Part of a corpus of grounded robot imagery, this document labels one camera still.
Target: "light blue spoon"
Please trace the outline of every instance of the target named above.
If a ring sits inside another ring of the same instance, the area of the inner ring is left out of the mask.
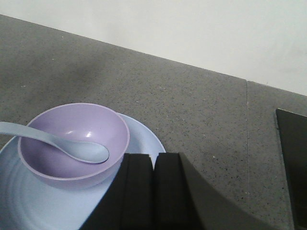
[[[0,122],[0,134],[40,140],[86,163],[102,163],[109,158],[108,149],[100,144],[87,141],[72,141],[44,131],[15,123]]]

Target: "countertop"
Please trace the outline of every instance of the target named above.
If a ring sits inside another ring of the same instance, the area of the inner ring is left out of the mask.
[[[105,105],[148,126],[166,151],[186,153],[246,212],[294,229],[275,109],[307,115],[306,96],[7,16],[0,31],[1,121]]]

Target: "white wall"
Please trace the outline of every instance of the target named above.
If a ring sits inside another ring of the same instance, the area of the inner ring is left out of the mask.
[[[306,0],[0,0],[0,13],[307,95]]]

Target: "light blue plate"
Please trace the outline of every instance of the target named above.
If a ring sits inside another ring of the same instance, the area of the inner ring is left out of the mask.
[[[130,130],[129,153],[151,156],[153,165],[165,152],[156,135],[137,120],[121,115]],[[0,230],[77,230],[106,193],[115,174],[103,183],[66,191],[38,180],[21,163],[18,138],[0,151]]]

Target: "bowl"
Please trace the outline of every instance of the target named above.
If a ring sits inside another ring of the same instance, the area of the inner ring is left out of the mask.
[[[24,165],[43,182],[62,189],[91,187],[116,172],[130,140],[128,126],[118,113],[91,103],[57,106],[28,126],[69,140],[96,142],[109,150],[106,162],[84,163],[49,144],[20,137],[18,153]]]

